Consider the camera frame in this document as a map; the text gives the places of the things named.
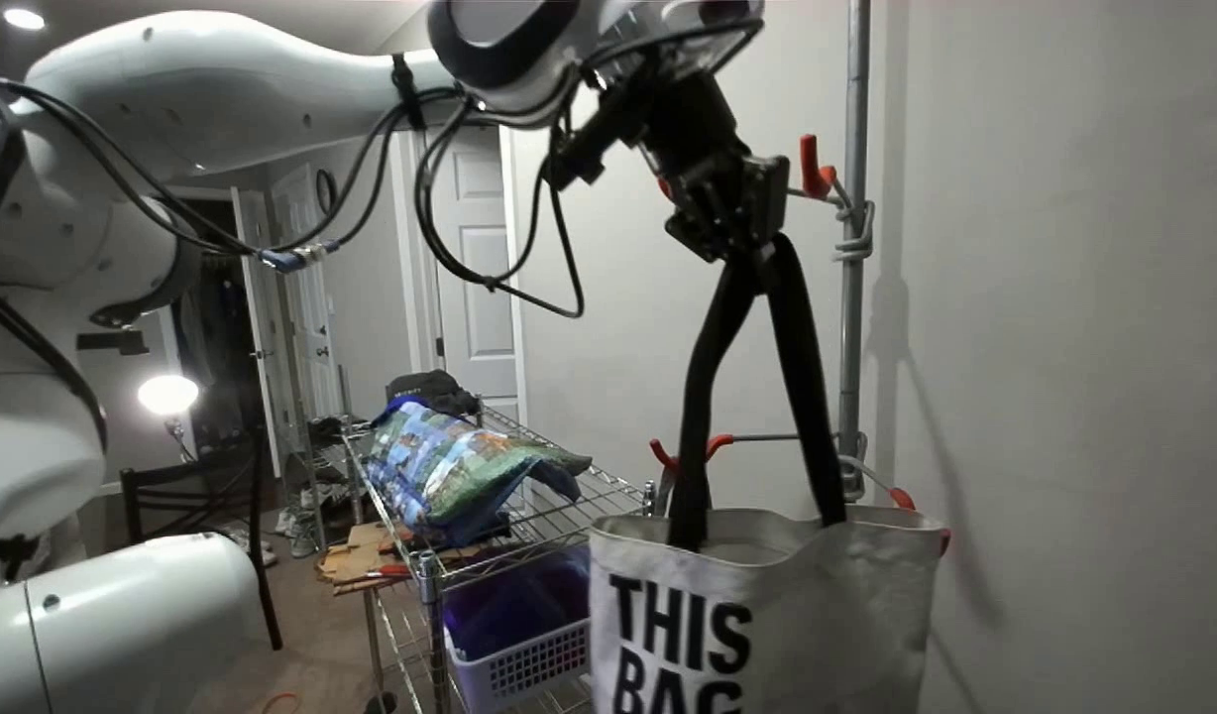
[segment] lamp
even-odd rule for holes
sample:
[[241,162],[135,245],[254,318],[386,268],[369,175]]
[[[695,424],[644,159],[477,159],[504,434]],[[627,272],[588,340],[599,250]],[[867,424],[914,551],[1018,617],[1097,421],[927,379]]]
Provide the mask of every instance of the lamp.
[[195,461],[195,454],[184,443],[184,434],[179,434],[179,418],[188,418],[188,408],[195,408],[199,404],[199,397],[203,397],[203,391],[199,391],[199,380],[189,380],[189,379],[184,379],[184,375],[154,375],[154,379],[147,379],[142,385],[139,385],[139,404],[151,413],[151,418],[158,418],[158,421],[167,421],[167,434],[171,434],[171,441],[179,443],[179,455],[184,461]]

